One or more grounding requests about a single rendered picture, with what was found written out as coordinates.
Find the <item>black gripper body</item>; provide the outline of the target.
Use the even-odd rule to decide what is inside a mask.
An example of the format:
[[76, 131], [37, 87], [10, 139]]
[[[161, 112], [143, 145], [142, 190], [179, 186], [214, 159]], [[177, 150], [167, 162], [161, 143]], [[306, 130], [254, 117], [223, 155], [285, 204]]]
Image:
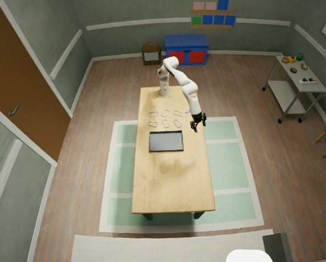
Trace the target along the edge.
[[197, 123], [197, 120], [199, 120], [198, 123], [201, 122], [200, 117], [202, 118], [202, 112], [200, 112], [199, 114], [195, 114], [195, 115], [191, 114], [191, 115], [192, 115], [192, 118], [193, 118], [193, 120], [194, 120], [195, 123]]

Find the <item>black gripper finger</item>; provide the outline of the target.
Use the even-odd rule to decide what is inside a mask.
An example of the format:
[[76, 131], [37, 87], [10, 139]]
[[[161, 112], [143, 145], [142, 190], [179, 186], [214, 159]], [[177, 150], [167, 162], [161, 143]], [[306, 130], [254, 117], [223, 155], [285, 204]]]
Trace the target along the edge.
[[199, 122], [199, 120], [197, 120], [197, 123], [195, 124], [194, 120], [190, 121], [191, 129], [194, 129], [195, 133], [198, 133], [198, 131], [197, 131], [198, 122]]
[[206, 126], [206, 119], [207, 119], [207, 118], [206, 118], [205, 113], [202, 112], [202, 116], [203, 116], [203, 118], [200, 117], [200, 119], [203, 121], [203, 122], [202, 122], [202, 123], [203, 123], [203, 126]]

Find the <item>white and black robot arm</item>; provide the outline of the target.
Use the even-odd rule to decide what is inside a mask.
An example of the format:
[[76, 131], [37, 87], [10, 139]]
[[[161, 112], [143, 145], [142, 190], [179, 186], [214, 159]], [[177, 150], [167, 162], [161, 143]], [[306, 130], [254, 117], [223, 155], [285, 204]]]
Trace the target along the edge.
[[182, 86], [182, 93], [185, 95], [189, 103], [189, 108], [185, 110], [185, 113], [191, 113], [193, 115], [199, 114], [201, 112], [201, 107], [199, 105], [198, 98], [196, 96], [190, 97], [191, 94], [198, 91], [198, 87], [193, 81], [189, 80], [184, 73], [174, 69], [178, 67], [178, 64], [179, 62], [176, 57], [170, 57], [163, 60], [163, 65], [158, 70], [161, 95], [167, 96], [169, 94], [168, 77], [170, 73]]

